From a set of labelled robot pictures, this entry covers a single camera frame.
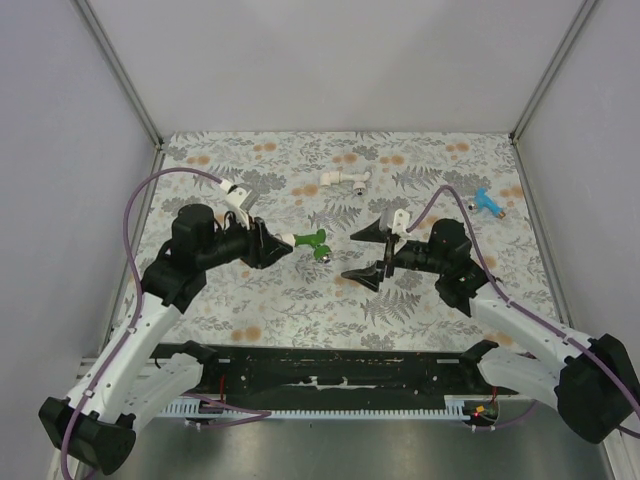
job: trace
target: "floral patterned surface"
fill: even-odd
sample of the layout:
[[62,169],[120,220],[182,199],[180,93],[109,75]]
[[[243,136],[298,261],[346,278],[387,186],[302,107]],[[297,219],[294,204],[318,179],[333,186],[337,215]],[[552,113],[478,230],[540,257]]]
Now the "floral patterned surface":
[[[206,288],[165,342],[376,350],[464,350],[482,338],[512,340],[447,307],[434,275],[399,270],[373,293],[340,277],[382,255],[382,246],[353,242],[349,235],[379,218],[388,206],[415,218],[444,183],[463,198],[479,187],[505,209],[503,220],[482,211],[472,217],[489,266],[522,299],[555,316],[512,150],[504,135],[441,133],[179,133],[166,144],[164,168],[190,166],[260,193],[251,213],[269,230],[301,234],[324,228],[333,262],[313,261],[299,247],[267,270],[240,261],[208,273]],[[320,174],[340,169],[372,172],[365,194],[350,184],[318,187]],[[222,192],[190,174],[160,179],[138,250],[144,269],[170,236],[179,208],[207,203],[222,218]],[[460,218],[448,196],[414,231],[426,240],[441,217]],[[132,310],[129,283],[120,321]]]

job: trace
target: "white connector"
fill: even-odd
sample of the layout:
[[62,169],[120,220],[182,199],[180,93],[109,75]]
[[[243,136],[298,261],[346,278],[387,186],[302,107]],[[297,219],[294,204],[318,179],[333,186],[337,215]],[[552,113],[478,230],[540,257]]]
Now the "white connector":
[[296,237],[293,235],[293,233],[276,233],[275,237],[279,238],[284,243],[291,245],[292,247],[296,246]]
[[342,182],[353,182],[353,191],[356,195],[362,195],[367,189],[366,181],[371,178],[371,172],[366,171],[362,174],[350,174],[338,171],[325,172],[320,176],[320,186],[328,187]]

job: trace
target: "red wire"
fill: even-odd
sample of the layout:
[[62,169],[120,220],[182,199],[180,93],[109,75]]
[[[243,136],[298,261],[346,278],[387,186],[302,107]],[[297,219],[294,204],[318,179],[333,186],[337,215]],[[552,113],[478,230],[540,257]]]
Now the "red wire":
[[220,377],[220,402],[224,403],[224,377],[226,375],[222,375],[222,377]]

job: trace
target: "green toy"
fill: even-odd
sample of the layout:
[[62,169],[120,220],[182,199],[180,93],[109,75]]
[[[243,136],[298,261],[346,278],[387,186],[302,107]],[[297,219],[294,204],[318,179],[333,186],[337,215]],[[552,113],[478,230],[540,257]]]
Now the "green toy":
[[331,261],[331,249],[328,245],[325,245],[327,240],[327,232],[324,228],[321,228],[316,233],[309,235],[293,235],[296,239],[296,247],[300,245],[309,245],[313,248],[313,258],[318,263],[329,263]]

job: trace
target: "blue plastic object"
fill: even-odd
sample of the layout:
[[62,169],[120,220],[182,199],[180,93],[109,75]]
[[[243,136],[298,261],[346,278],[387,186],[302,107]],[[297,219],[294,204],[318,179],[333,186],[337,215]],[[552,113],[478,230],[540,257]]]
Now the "blue plastic object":
[[494,202],[493,200],[491,200],[491,198],[489,198],[489,195],[487,195],[486,188],[479,188],[478,191],[476,192],[476,196],[474,197],[473,201],[478,206],[478,210],[482,210],[483,208],[488,208],[489,210],[491,210],[491,213],[493,213],[496,217],[504,218],[505,216],[504,210],[502,210],[498,205],[496,205],[496,202]]

